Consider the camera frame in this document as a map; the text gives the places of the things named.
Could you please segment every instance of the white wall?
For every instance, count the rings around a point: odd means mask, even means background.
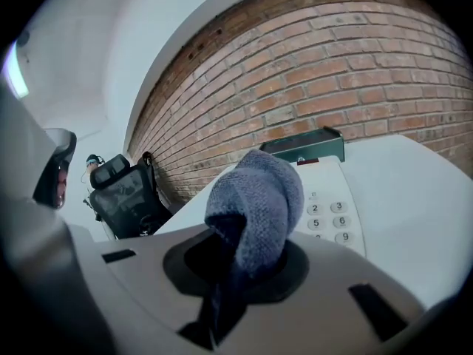
[[[103,121],[98,132],[78,138],[67,176],[66,203],[59,210],[66,222],[89,229],[94,241],[108,240],[103,232],[101,223],[95,221],[93,211],[82,200],[86,196],[86,184],[81,182],[81,176],[86,170],[86,159],[90,154],[100,155],[105,161],[116,156],[114,150],[117,144],[115,136],[107,120]]]
[[[179,49],[215,15],[241,0],[126,0],[115,25],[104,85],[123,150],[152,87]]]

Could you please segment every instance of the chair backrest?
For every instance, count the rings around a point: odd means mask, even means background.
[[[130,167],[122,155],[94,170],[90,183],[90,203],[118,239],[139,237],[146,228],[153,234],[171,217],[154,196],[146,170]]]

